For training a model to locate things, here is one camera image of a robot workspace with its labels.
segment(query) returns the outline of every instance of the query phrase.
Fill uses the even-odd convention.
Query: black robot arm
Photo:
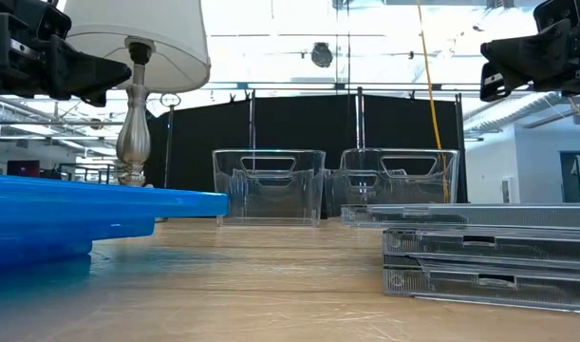
[[[538,34],[481,46],[489,63],[481,73],[480,99],[491,102],[518,87],[580,94],[580,0],[548,0],[536,7]]]
[[[65,41],[72,22],[52,2],[0,0],[0,94],[76,96],[104,106],[106,91],[128,80],[131,69],[76,51]]]

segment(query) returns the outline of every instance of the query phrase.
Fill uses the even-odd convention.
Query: table surface
[[[580,314],[383,295],[380,230],[159,224],[0,273],[6,341],[580,341]]]

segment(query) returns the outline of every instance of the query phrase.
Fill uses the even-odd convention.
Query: transparent storage bin
[[[384,263],[387,295],[580,312],[580,270],[398,256]]]
[[[398,224],[579,228],[580,204],[346,205],[343,224],[390,228]]]
[[[387,256],[580,269],[580,228],[395,226],[384,231]]]
[[[219,225],[317,226],[326,153],[315,150],[216,150],[215,190],[229,198]]]
[[[454,203],[458,158],[450,150],[347,150],[327,173],[327,210],[338,217],[345,204]]]

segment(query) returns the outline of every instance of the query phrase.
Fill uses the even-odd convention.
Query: plastic bin handle
[[[252,161],[254,168],[248,169],[245,167],[244,161]],[[288,170],[259,170],[255,168],[256,161],[291,161],[290,169]],[[258,156],[246,156],[241,157],[241,161],[239,163],[243,171],[245,171],[246,175],[251,178],[257,179],[275,179],[275,178],[286,178],[289,177],[293,169],[296,167],[296,158],[293,156],[279,156],[279,157],[258,157]]]
[[[386,164],[384,164],[384,161],[389,161],[389,160],[432,160],[433,165],[431,165],[431,169],[424,175],[408,175],[407,173],[405,173],[405,170],[401,170],[402,172],[397,172],[399,170],[389,170],[386,168]],[[440,161],[438,160],[438,158],[433,157],[433,156],[418,156],[418,155],[405,155],[405,156],[397,156],[397,155],[388,155],[388,156],[382,156],[381,157],[381,166],[383,167],[384,172],[386,173],[386,175],[390,178],[399,178],[399,179],[405,179],[405,178],[410,178],[410,179],[414,179],[414,178],[428,178],[430,177],[433,172],[435,171],[435,169],[438,167],[438,164],[440,163]]]

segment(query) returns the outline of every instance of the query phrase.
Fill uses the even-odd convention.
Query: yellow cable
[[[433,100],[433,84],[431,83],[431,71],[429,70],[429,56],[426,52],[426,43],[424,38],[424,23],[422,22],[422,8],[421,8],[421,0],[418,0],[418,8],[419,8],[419,19],[421,20],[421,39],[422,39],[422,52],[424,52],[424,69],[426,70],[426,82],[428,83],[429,89],[429,104],[431,105],[431,118],[433,119],[433,130],[435,131],[435,141],[437,142],[438,149],[441,149],[441,138],[440,138],[440,130],[438,128],[438,115],[435,111],[435,101]],[[448,183],[445,178],[445,169],[446,169],[446,160],[445,156],[442,156],[443,159],[443,201],[448,202]]]

